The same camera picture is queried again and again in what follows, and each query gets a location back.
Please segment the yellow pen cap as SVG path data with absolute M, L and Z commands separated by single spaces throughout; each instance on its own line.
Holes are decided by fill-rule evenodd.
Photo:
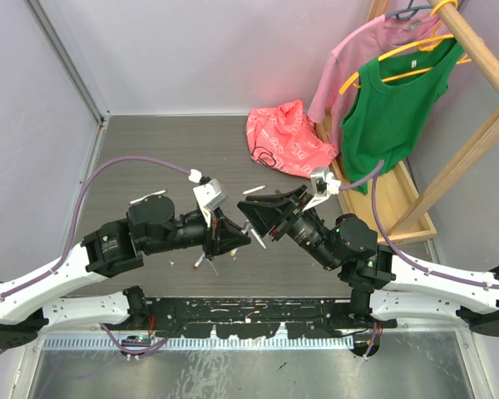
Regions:
M 254 228 L 249 221 L 246 221 L 241 232 L 245 235 L 254 234 Z

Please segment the brown marker pen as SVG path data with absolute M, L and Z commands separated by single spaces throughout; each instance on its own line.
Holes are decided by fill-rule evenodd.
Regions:
M 197 269 L 200 264 L 203 262 L 203 260 L 205 259 L 205 253 L 202 253 L 200 255 L 200 257 L 195 261 L 194 265 L 193 265 L 193 269 Z

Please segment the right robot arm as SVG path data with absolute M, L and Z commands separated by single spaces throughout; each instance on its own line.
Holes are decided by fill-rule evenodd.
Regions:
M 464 323 L 473 333 L 499 337 L 499 266 L 486 272 L 415 258 L 355 214 L 325 226 L 306 186 L 281 195 L 250 195 L 237 204 L 257 234 L 290 237 L 351 289 L 348 317 L 357 327 L 399 318 Z

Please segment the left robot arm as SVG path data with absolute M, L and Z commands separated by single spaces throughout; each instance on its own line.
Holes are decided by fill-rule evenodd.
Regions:
M 150 195 L 124 219 L 102 225 L 62 258 L 13 281 L 0 283 L 0 350 L 34 341 L 50 327 L 104 324 L 141 329 L 151 311 L 138 286 L 103 297 L 69 293 L 140 268 L 146 255 L 200 246 L 207 259 L 250 244 L 242 227 L 221 209 L 210 222 L 199 209 L 176 215 L 171 199 Z

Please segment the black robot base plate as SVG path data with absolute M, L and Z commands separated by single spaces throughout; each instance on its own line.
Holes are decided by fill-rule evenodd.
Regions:
M 285 327 L 287 338 L 344 337 L 373 327 L 335 298 L 148 298 L 141 313 L 112 331 L 152 330 L 155 337 L 271 338 Z

